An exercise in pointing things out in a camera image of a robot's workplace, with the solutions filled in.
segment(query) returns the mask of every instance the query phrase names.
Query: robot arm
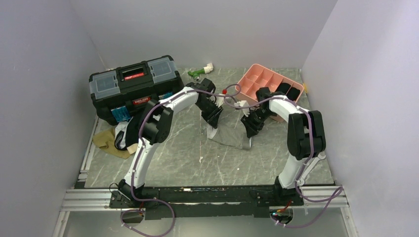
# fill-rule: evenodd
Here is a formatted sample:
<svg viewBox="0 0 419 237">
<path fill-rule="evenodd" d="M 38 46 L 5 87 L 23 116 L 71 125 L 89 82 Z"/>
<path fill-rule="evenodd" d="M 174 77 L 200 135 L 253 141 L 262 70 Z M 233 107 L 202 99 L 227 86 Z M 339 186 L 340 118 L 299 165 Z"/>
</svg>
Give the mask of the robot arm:
<svg viewBox="0 0 419 237">
<path fill-rule="evenodd" d="M 295 188 L 295 181 L 298 178 L 298 185 L 302 185 L 307 172 L 300 177 L 297 177 L 297 175 L 311 153 L 309 134 L 304 131 L 305 128 L 308 128 L 308 119 L 304 112 L 308 113 L 311 119 L 314 145 L 313 157 L 317 157 L 326 148 L 322 114 L 319 111 L 308 111 L 296 106 L 285 95 L 280 92 L 270 92 L 267 87 L 259 89 L 256 92 L 256 96 L 258 101 L 271 97 L 277 99 L 262 103 L 256 110 L 251 110 L 248 116 L 242 117 L 241 121 L 246 128 L 247 136 L 257 135 L 262 130 L 264 121 L 269 116 L 281 116 L 288 123 L 287 146 L 290 154 L 284 170 L 278 176 L 279 183 L 284 189 L 292 189 Z M 322 158 L 314 159 L 307 171 L 310 171 L 317 161 Z"/>
<path fill-rule="evenodd" d="M 138 148 L 128 173 L 118 183 L 119 191 L 130 200 L 134 201 L 131 196 L 131 186 L 134 186 L 135 196 L 141 196 L 147 169 L 157 147 L 167 139 L 170 133 L 173 115 L 195 104 L 201 109 L 203 119 L 212 127 L 217 128 L 218 118 L 223 108 L 210 100 L 209 95 L 196 92 L 195 89 L 211 92 L 215 91 L 215 85 L 212 81 L 204 79 L 201 83 L 187 84 L 180 92 L 167 99 L 150 100 L 147 103 L 140 123 L 144 122 L 147 114 L 152 114 L 144 124 L 142 137 L 139 139 Z"/>
</svg>

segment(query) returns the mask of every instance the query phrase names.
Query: gray floor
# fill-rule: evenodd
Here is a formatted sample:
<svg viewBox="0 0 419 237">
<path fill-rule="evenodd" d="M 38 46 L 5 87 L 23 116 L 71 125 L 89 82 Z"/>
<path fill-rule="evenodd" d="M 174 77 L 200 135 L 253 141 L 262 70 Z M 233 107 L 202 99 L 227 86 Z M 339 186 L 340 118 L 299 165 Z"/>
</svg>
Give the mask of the gray floor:
<svg viewBox="0 0 419 237">
<path fill-rule="evenodd" d="M 311 221 L 319 209 L 294 210 L 289 225 L 302 225 Z M 135 226 L 149 234 L 160 235 L 170 226 L 171 219 L 146 220 Z M 141 235 L 121 227 L 120 212 L 71 212 L 65 237 L 139 237 Z M 269 218 L 252 216 L 177 218 L 174 229 L 167 237 L 348 237 L 340 208 L 328 208 L 313 225 L 302 229 L 275 226 Z"/>
<path fill-rule="evenodd" d="M 179 69 L 183 81 L 190 82 L 186 72 Z M 301 82 L 299 69 L 273 69 L 295 81 Z M 226 86 L 237 83 L 247 68 L 215 68 L 207 75 L 221 92 Z M 298 104 L 310 109 L 307 95 Z M 224 105 L 220 124 L 245 131 L 240 122 L 242 113 Z M 100 120 L 98 131 L 110 126 Z M 195 106 L 183 110 L 173 118 L 168 139 L 161 144 L 147 172 L 146 186 L 199 186 L 199 185 L 263 185 L 273 184 L 288 157 L 287 123 L 268 119 L 264 129 L 253 138 L 250 151 L 218 144 L 207 139 L 206 123 Z M 120 181 L 133 160 L 106 154 L 95 148 L 85 187 L 108 187 Z M 306 180 L 306 184 L 333 183 L 329 165 L 320 161 Z"/>
</svg>

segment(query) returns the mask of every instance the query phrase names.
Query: black cable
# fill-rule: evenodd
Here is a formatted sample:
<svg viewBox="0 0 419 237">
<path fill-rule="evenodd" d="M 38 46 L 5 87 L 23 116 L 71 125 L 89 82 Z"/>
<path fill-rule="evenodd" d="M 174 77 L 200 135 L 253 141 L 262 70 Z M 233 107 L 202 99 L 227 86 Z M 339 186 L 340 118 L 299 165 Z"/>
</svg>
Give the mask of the black cable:
<svg viewBox="0 0 419 237">
<path fill-rule="evenodd" d="M 117 183 L 115 183 L 115 182 L 114 182 L 114 183 L 112 183 L 111 185 L 109 185 L 109 191 L 110 191 L 111 193 L 112 193 L 112 191 L 111 191 L 111 186 L 112 186 L 113 184 L 115 184 L 115 185 L 117 186 L 117 189 L 119 188 Z"/>
<path fill-rule="evenodd" d="M 257 197 L 257 195 L 255 195 L 254 197 L 252 197 L 252 194 L 250 192 L 272 193 L 273 190 L 267 191 L 267 190 L 256 190 L 256 189 L 252 189 L 252 190 L 249 191 L 249 195 L 250 195 L 251 198 L 254 199 L 254 198 Z"/>
<path fill-rule="evenodd" d="M 272 213 L 271 213 L 271 217 L 272 217 L 272 219 L 274 219 L 276 221 L 279 221 L 280 223 L 285 221 L 285 223 L 282 223 L 282 224 L 285 224 L 285 225 L 293 220 L 292 216 L 289 216 L 289 215 L 272 215 Z"/>
</svg>

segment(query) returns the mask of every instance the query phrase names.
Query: toolbox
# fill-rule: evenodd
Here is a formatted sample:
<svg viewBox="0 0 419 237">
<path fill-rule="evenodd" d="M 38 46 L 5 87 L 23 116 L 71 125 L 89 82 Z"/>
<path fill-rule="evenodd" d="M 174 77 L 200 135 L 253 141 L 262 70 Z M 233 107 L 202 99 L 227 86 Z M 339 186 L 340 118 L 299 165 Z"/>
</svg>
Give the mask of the toolbox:
<svg viewBox="0 0 419 237">
<path fill-rule="evenodd" d="M 169 55 L 92 74 L 89 86 L 98 117 L 110 125 L 128 121 L 149 100 L 165 99 L 184 87 Z"/>
</svg>

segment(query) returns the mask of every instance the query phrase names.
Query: lavender wall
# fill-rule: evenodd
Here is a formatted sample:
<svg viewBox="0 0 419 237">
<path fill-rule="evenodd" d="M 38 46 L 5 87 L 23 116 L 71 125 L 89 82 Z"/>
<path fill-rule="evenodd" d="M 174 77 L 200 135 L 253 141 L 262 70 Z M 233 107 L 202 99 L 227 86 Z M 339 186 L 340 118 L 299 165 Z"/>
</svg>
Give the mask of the lavender wall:
<svg viewBox="0 0 419 237">
<path fill-rule="evenodd" d="M 105 65 L 302 67 L 337 0 L 71 0 Z"/>
<path fill-rule="evenodd" d="M 360 236 L 419 236 L 419 2 L 339 0 L 304 67 Z"/>
<path fill-rule="evenodd" d="M 93 125 L 87 79 L 104 69 L 67 0 L 0 7 L 0 232 L 52 235 Z"/>
</svg>

